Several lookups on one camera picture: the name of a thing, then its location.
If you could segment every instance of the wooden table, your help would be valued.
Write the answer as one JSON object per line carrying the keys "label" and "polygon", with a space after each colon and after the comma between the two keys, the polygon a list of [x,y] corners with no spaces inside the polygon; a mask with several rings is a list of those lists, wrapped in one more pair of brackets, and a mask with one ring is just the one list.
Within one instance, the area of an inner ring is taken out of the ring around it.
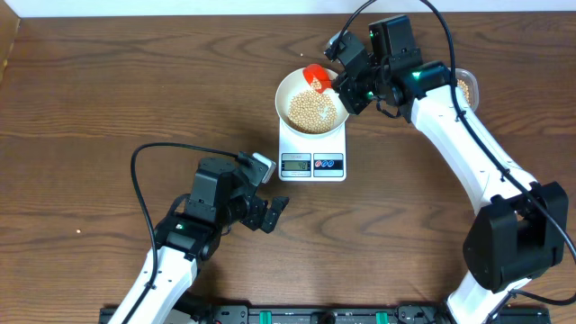
{"label": "wooden table", "polygon": [[[364,41],[367,14],[352,26]],[[431,14],[410,16],[426,60],[447,62]],[[0,321],[95,323],[119,303],[149,249],[130,180],[132,151],[171,140],[277,158],[275,90],[322,50],[344,15],[26,19],[0,86]],[[576,194],[576,15],[447,14],[458,66],[481,87],[477,112],[540,182]],[[466,272],[473,222],[464,189],[431,143],[373,107],[347,123],[348,179],[291,184],[273,234],[241,225],[192,292],[254,304],[437,302]],[[154,222],[189,192],[199,158],[144,152]],[[569,230],[576,237],[576,210]],[[576,289],[565,261],[527,289]],[[531,301],[519,299],[520,302]],[[552,307],[573,323],[576,307]]]}

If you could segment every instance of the red measuring spoon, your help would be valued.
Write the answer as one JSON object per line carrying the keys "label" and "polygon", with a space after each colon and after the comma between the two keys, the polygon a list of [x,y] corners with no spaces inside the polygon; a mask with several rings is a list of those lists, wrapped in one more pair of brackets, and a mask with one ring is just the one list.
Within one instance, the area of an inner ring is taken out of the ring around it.
{"label": "red measuring spoon", "polygon": [[310,64],[304,68],[302,73],[309,85],[312,85],[314,78],[318,79],[321,88],[315,90],[318,91],[319,94],[323,93],[326,89],[332,88],[332,81],[330,81],[330,77],[328,76],[328,73],[326,73],[324,67],[321,67],[318,64]]}

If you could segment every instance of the white bowl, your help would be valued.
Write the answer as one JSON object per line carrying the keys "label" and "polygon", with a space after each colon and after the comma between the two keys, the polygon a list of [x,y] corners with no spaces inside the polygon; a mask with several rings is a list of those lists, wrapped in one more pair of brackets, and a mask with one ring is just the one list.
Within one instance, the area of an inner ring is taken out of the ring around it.
{"label": "white bowl", "polygon": [[[328,95],[332,100],[332,102],[334,103],[334,105],[336,106],[336,120],[332,125],[332,129],[327,132],[323,132],[321,134],[308,134],[295,130],[291,126],[290,119],[288,119],[288,112],[290,111],[290,101],[299,93],[302,93],[306,90],[311,90],[310,85],[308,84],[308,82],[306,82],[306,79],[304,78],[304,74],[302,73],[303,70],[304,68],[299,68],[295,70],[287,77],[285,77],[284,80],[282,80],[282,83],[278,86],[275,99],[276,112],[278,113],[278,117],[280,117],[280,121],[282,121],[284,125],[294,133],[309,139],[323,138],[338,131],[342,127],[342,125],[344,125],[344,122],[348,118],[349,114],[346,111],[346,108],[344,108],[342,102],[340,102],[340,99],[338,99],[338,94],[332,89],[326,89],[324,91],[324,94]],[[325,70],[328,73],[330,79],[332,80],[338,76],[338,74],[334,71],[331,71],[327,68],[325,68]]]}

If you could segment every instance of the white kitchen scale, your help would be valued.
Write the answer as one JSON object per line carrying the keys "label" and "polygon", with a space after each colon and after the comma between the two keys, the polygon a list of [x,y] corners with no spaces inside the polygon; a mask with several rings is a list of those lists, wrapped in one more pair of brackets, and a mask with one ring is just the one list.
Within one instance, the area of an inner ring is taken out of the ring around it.
{"label": "white kitchen scale", "polygon": [[[283,181],[344,181],[347,174],[345,121],[348,113],[338,94],[332,89],[324,92],[336,106],[337,118],[332,130],[306,134],[290,126],[290,101],[295,95],[311,89],[302,71],[303,68],[287,76],[276,92],[276,111],[280,117],[278,176]],[[337,76],[333,71],[326,71],[331,79]]]}

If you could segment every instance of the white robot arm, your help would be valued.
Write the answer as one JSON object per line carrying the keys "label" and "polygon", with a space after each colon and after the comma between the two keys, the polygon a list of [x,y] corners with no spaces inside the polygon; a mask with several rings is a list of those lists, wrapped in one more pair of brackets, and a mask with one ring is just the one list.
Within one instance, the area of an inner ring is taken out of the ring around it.
{"label": "white robot arm", "polygon": [[[175,143],[145,145],[135,151],[132,167],[136,154],[150,146],[198,149]],[[213,152],[207,148],[201,150]],[[200,161],[192,192],[176,198],[166,217],[154,229],[157,250],[152,248],[148,252],[138,279],[113,314],[110,324],[182,323],[181,318],[174,318],[178,312],[172,309],[192,286],[202,263],[218,248],[222,230],[230,228],[235,221],[251,230],[265,233],[274,230],[289,199],[275,197],[268,206],[256,192],[260,184],[270,179],[275,163],[258,153],[250,157],[240,152],[235,158],[238,167],[222,158],[206,157]],[[184,212],[176,212],[182,202],[185,202]],[[142,205],[146,215],[145,204]]]}
{"label": "white robot arm", "polygon": [[[428,1],[422,2],[445,28],[453,65],[446,22]],[[423,62],[406,15],[369,25],[372,53],[345,30],[332,38],[336,41],[328,43],[325,54],[344,66],[332,87],[346,110],[360,114],[376,101],[386,116],[413,122],[468,193],[477,216],[463,244],[470,272],[447,307],[450,321],[483,323],[510,295],[526,294],[517,289],[562,261],[564,240],[570,242],[564,236],[567,195],[557,183],[540,185],[504,152],[455,88],[455,71],[439,61]],[[398,113],[385,111],[381,102]]]}
{"label": "white robot arm", "polygon": [[[460,89],[457,89],[458,103],[464,118],[474,127],[476,133],[490,148],[500,163],[510,168],[511,174],[527,189],[536,180],[518,164],[514,163],[496,140],[480,123]],[[501,181],[501,173],[476,145],[463,124],[458,121],[450,85],[444,85],[426,92],[422,100],[415,100],[412,106],[412,122],[440,151],[452,168],[478,214],[481,207],[491,204],[491,197],[499,194],[503,198],[520,194],[508,181]],[[500,305],[508,292],[521,288],[530,281],[522,278],[511,283],[505,290],[493,293],[482,288],[468,272],[460,287],[448,297],[448,309],[457,323],[480,324]]]}

